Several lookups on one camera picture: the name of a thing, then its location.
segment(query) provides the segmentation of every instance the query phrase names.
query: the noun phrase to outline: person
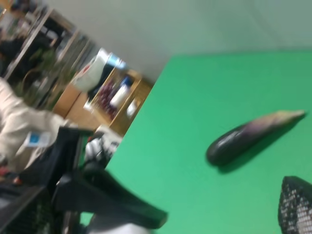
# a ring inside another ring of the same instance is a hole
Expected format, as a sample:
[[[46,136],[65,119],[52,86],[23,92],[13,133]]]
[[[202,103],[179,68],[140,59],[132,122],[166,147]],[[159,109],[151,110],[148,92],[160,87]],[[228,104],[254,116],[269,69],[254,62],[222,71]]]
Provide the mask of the person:
[[[33,157],[23,145],[30,132],[48,132],[52,145],[59,127],[69,122],[54,113],[28,107],[3,78],[0,78],[0,100],[0,165],[18,172]]]

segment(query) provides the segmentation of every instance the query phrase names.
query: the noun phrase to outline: green backdrop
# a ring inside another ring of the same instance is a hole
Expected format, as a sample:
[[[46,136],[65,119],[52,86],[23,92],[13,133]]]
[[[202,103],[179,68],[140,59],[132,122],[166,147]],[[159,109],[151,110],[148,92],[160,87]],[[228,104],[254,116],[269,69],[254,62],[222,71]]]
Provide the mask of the green backdrop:
[[[278,234],[283,177],[312,182],[311,116],[258,155],[223,170],[208,165],[205,151],[253,118],[309,111],[311,77],[311,52],[175,57],[108,170],[169,212],[157,234]]]

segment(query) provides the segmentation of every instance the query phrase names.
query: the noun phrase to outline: green surface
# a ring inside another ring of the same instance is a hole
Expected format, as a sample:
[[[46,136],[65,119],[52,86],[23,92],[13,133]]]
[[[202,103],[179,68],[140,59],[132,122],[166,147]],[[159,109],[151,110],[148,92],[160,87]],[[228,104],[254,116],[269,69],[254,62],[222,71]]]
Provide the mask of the green surface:
[[[311,87],[311,52],[173,58],[108,169],[169,212],[157,234],[278,234],[283,176],[312,182],[312,116],[233,171],[205,151],[263,114],[311,110]]]

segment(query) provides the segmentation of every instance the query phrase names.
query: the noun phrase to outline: eggplant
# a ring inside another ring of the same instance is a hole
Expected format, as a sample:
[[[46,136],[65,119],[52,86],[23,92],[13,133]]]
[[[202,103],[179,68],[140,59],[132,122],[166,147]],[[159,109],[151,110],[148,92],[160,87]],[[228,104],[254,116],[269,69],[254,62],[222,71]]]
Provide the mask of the eggplant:
[[[215,140],[206,152],[214,166],[228,164],[261,139],[305,115],[305,111],[277,111],[240,125]]]

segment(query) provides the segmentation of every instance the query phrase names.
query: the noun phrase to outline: black mesh object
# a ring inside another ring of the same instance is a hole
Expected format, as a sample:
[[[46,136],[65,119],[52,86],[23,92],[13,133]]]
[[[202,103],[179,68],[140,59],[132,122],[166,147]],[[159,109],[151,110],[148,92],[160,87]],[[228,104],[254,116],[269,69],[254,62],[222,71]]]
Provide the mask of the black mesh object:
[[[50,196],[40,187],[0,188],[1,234],[54,234]]]
[[[312,185],[298,177],[283,179],[278,207],[283,234],[312,234]]]

